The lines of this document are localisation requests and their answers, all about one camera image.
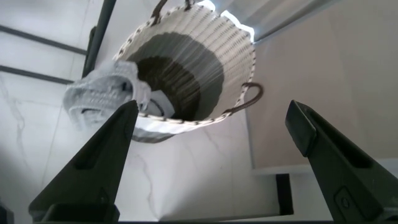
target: beige wall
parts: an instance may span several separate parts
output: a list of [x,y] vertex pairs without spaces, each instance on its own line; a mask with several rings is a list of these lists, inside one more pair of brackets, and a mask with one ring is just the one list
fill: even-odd
[[247,111],[256,169],[308,164],[284,124],[292,99],[370,156],[398,157],[396,9],[396,0],[339,1],[257,46],[265,95]]

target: laundry basket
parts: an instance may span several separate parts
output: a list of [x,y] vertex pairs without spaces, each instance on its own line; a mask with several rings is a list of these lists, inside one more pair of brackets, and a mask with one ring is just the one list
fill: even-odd
[[[158,3],[114,56],[136,62],[139,79],[152,91],[162,90],[175,110],[171,118],[139,113],[134,141],[161,142],[220,122],[263,94],[262,86],[251,82],[256,56],[247,32],[190,1],[161,16],[165,3]],[[250,87],[258,94],[241,104]]]

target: basket rim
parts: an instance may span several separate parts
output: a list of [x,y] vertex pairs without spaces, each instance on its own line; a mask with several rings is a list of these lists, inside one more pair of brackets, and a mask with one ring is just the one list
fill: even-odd
[[[193,4],[191,9],[189,10],[208,10],[210,11],[212,14],[214,14],[217,18],[221,18],[220,14],[217,13],[214,10],[208,9],[207,7],[204,6],[199,6],[197,4]],[[185,10],[184,6],[177,6],[177,7],[173,7],[170,10],[168,10],[164,15],[159,17],[159,23],[162,22],[162,19],[169,17],[169,15],[171,15],[173,12],[179,11],[179,10]],[[228,19],[227,17],[224,17],[226,19],[226,23],[230,23],[229,25],[234,25],[234,23]],[[115,56],[113,57],[113,60],[118,60],[124,53],[124,51],[134,42],[134,38],[137,34],[139,34],[142,30],[147,29],[148,27],[151,27],[152,23],[154,22],[154,18],[151,17],[147,22],[141,24],[128,38],[127,40],[122,44],[122,46],[120,47],[119,51],[115,54]],[[242,30],[236,26],[234,26],[234,28],[238,29],[241,32],[245,32],[247,33],[245,30]],[[250,75],[249,75],[249,79],[247,80],[247,82],[252,82],[252,78],[254,76],[254,71],[255,71],[255,67],[256,67],[256,49],[254,47],[254,43],[251,42],[251,46],[253,47],[253,51],[252,51],[252,67],[251,67],[251,71],[250,71]],[[242,92],[240,94],[240,96],[238,97],[238,99],[236,100],[235,106],[238,106],[240,101],[242,101],[244,95],[246,94],[248,90],[248,87],[242,87]],[[165,118],[163,116],[155,116],[155,115],[151,115],[151,114],[147,114],[147,113],[142,113],[139,112],[138,113],[138,117],[141,118],[151,118],[153,120],[156,121],[160,121],[160,122],[165,122],[165,123],[173,123],[173,124],[187,124],[187,125],[192,125],[192,126],[198,126],[198,125],[203,125],[206,126],[208,124],[211,123],[215,123],[218,121],[222,121],[225,118],[227,118],[228,116],[231,116],[232,113],[231,112],[227,112],[227,113],[222,113],[221,115],[219,115],[217,118],[207,118],[204,120],[200,120],[200,121],[185,121],[182,119],[172,119],[172,118]]]

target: woven basket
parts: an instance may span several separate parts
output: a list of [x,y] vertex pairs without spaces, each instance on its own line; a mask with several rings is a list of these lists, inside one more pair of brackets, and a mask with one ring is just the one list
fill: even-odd
[[[162,90],[175,110],[171,118],[139,113],[133,133],[139,142],[161,142],[220,122],[263,94],[251,82],[256,56],[247,32],[187,0],[160,16],[165,3],[158,3],[114,57],[136,62],[139,79],[152,91]],[[257,96],[238,106],[250,87],[258,88]]]

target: screw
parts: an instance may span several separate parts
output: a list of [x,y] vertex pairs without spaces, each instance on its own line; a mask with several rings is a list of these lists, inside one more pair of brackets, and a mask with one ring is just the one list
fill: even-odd
[[345,208],[349,208],[348,199],[343,197],[343,198],[341,199],[341,205],[342,205],[343,207],[345,207]]

